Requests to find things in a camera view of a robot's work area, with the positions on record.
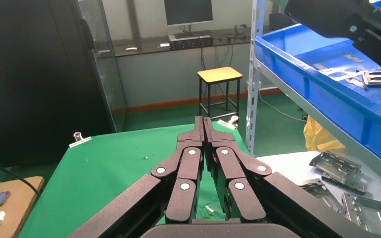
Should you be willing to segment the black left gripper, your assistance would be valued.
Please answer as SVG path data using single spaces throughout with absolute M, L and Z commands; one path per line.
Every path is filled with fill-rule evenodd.
M 286 14 L 326 38 L 353 46 L 381 66 L 381 8 L 368 0 L 289 0 Z

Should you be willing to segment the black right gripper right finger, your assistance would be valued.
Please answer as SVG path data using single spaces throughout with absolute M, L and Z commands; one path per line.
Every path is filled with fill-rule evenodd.
M 204 119 L 207 165 L 229 225 L 241 238 L 372 238 L 270 166 L 242 151 L 234 136 Z

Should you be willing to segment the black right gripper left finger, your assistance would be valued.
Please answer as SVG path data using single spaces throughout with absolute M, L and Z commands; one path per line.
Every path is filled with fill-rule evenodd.
M 203 118 L 178 134 L 176 150 L 70 234 L 71 238 L 139 238 L 162 217 L 166 223 L 195 218 L 203 170 Z

